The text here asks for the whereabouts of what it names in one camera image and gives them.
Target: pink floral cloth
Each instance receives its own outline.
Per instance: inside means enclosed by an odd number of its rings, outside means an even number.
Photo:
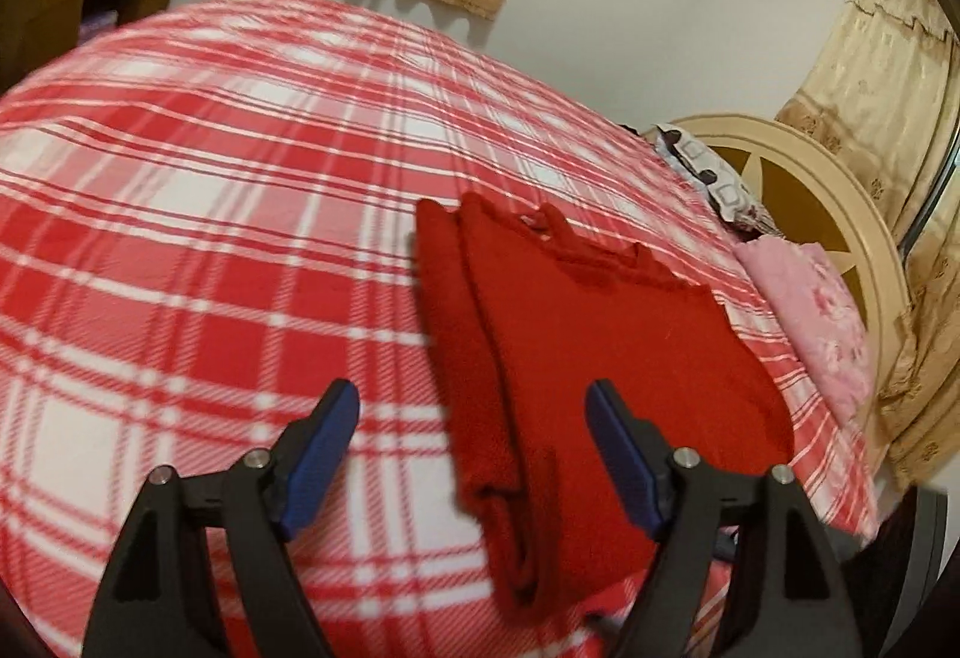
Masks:
[[[875,361],[853,296],[820,244],[776,236],[738,244],[733,252],[841,426],[874,392]]]

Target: bed headboard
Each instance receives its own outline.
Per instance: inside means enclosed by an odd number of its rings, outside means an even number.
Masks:
[[[736,168],[786,238],[817,241],[829,252],[860,308],[877,353],[877,384],[884,385],[904,343],[910,294],[893,238],[853,174],[819,143],[777,122],[706,115],[674,124]],[[877,412],[865,408],[861,421],[877,468],[886,452]]]

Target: bed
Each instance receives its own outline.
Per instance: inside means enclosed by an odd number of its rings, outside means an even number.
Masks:
[[[421,197],[546,200],[708,284],[781,388],[821,518],[877,528],[862,436],[837,428],[692,188],[642,139],[445,36],[325,0],[214,0],[32,75],[0,101],[0,137],[0,578],[61,655],[79,654],[147,471],[229,465],[337,377],[359,387],[360,425],[291,555],[339,654],[599,655],[583,607],[529,629],[493,607],[414,303]],[[701,648],[726,583],[715,568]]]
[[[786,238],[829,251],[867,326],[880,390],[904,346],[910,292],[890,231],[862,185],[827,149],[779,122],[719,113],[676,124],[731,163]],[[865,404],[857,421],[876,473],[889,447],[877,403]]]

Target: blue gripper pad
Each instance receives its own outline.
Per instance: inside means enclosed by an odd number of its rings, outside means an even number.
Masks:
[[[286,474],[286,504],[277,522],[285,541],[293,540],[316,519],[359,419],[357,388],[347,380],[337,380],[330,385],[310,417],[289,426],[288,431],[299,431],[304,435],[292,439],[302,452],[290,461],[291,467]],[[304,425],[294,428],[299,423]],[[277,447],[281,444],[283,436],[277,441]]]
[[[652,423],[637,420],[608,380],[587,388],[587,426],[603,458],[620,503],[631,524],[651,539],[673,519],[673,489],[666,456],[672,450]],[[648,464],[647,455],[661,456]]]

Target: metal screw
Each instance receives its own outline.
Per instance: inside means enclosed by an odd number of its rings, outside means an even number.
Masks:
[[[263,469],[270,462],[270,450],[250,450],[243,456],[243,464],[248,469]]]
[[[157,466],[147,474],[147,481],[152,485],[165,485],[171,479],[174,479],[173,466]]]
[[[784,466],[782,463],[779,466],[774,466],[770,470],[770,474],[772,474],[774,479],[776,479],[776,481],[778,481],[781,485],[788,485],[794,479],[797,479],[793,474],[793,469],[791,469],[789,466]]]
[[[673,459],[683,469],[695,469],[700,465],[700,453],[690,447],[680,447],[673,453]]]

